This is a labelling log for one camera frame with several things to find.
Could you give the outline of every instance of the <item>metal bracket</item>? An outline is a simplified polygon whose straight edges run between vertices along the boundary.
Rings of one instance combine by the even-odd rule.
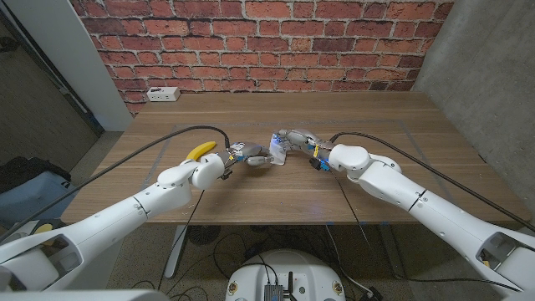
[[[0,37],[0,53],[14,51],[19,45],[20,43],[11,37]]]

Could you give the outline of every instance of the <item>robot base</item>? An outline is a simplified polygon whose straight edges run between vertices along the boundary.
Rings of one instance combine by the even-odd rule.
[[[345,300],[340,277],[316,257],[290,249],[271,250],[260,256],[249,259],[232,274],[226,301],[283,301],[283,298],[290,299],[288,285],[292,288],[293,300]],[[277,273],[278,286],[273,271],[262,265],[262,259]],[[291,284],[288,282],[290,273],[293,274]],[[268,274],[271,285],[268,285]]]

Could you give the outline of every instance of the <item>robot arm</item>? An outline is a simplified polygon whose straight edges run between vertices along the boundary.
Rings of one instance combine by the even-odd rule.
[[[238,161],[269,162],[267,149],[236,143],[199,162],[183,161],[163,171],[152,186],[67,227],[19,238],[0,246],[0,268],[11,273],[11,290],[66,288],[98,254],[148,219],[177,209],[191,200],[190,184],[209,188],[227,178]]]
[[[359,146],[334,145],[306,130],[280,130],[272,139],[272,149],[300,149],[313,157],[313,166],[328,165],[336,171],[346,171],[350,181],[408,212],[454,247],[484,278],[519,291],[535,288],[535,237],[468,214],[404,176],[390,158],[369,154]],[[516,293],[493,287],[504,296]]]

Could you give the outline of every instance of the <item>electrical outlet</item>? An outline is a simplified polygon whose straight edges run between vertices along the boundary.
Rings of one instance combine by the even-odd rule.
[[[147,92],[150,101],[176,101],[180,95],[177,87],[153,87]]]

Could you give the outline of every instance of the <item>brick wall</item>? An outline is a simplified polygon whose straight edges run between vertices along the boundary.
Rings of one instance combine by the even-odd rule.
[[[129,110],[151,86],[409,90],[450,12],[434,1],[71,0]]]

